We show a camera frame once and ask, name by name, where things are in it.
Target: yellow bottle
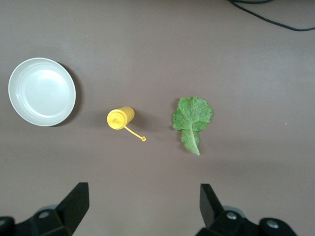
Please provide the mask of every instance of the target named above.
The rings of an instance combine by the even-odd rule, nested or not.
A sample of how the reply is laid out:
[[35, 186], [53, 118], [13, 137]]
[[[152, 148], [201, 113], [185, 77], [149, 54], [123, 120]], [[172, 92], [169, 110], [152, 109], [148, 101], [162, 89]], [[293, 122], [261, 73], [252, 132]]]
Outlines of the yellow bottle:
[[145, 136], [140, 136], [130, 130], [126, 125], [134, 118], [134, 110], [132, 107], [121, 107], [118, 109], [112, 110], [110, 113], [108, 113], [107, 116], [107, 123], [108, 125], [113, 129], [122, 129], [125, 128], [130, 133], [137, 136], [142, 141], [146, 140]]

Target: lettuce leaf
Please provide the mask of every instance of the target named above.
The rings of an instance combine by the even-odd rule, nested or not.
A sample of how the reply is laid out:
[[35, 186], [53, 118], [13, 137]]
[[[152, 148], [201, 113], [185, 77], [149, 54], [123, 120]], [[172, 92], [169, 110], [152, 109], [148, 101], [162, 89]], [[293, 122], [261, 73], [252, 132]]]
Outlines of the lettuce leaf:
[[182, 142], [185, 147], [198, 156], [200, 155], [198, 132], [206, 129], [212, 116], [213, 110], [210, 105], [198, 97], [182, 97], [173, 113], [173, 128], [182, 131]]

